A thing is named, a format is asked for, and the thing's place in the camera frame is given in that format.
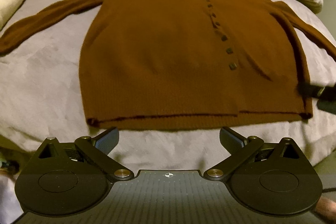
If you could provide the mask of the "brown knit cardigan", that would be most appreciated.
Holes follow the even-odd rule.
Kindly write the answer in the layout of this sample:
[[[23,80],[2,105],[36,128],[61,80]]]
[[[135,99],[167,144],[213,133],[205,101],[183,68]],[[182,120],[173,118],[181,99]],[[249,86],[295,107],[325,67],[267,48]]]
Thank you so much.
[[[309,119],[310,76],[297,32],[335,56],[323,34],[271,0],[63,0],[10,26],[1,54],[95,7],[79,61],[84,115],[95,128]]]

